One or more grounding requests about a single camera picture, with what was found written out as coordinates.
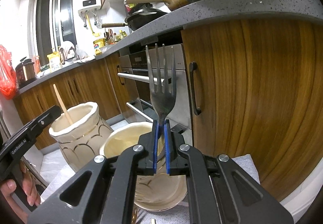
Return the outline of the person's left hand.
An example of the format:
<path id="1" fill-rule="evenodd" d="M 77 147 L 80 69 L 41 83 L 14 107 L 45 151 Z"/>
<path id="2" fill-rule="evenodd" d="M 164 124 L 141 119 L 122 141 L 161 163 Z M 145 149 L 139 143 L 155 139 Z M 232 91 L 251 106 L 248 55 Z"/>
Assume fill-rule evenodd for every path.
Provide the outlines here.
<path id="1" fill-rule="evenodd" d="M 27 197 L 27 202 L 30 206 L 39 206 L 41 199 L 37 192 L 35 182 L 31 177 L 24 162 L 20 162 L 20 171 L 22 172 L 22 189 Z M 12 198 L 12 193 L 16 190 L 16 182 L 14 180 L 1 181 L 1 193 L 8 202 L 12 210 L 20 218 L 23 223 L 27 223 L 28 214 L 22 210 L 18 203 Z"/>

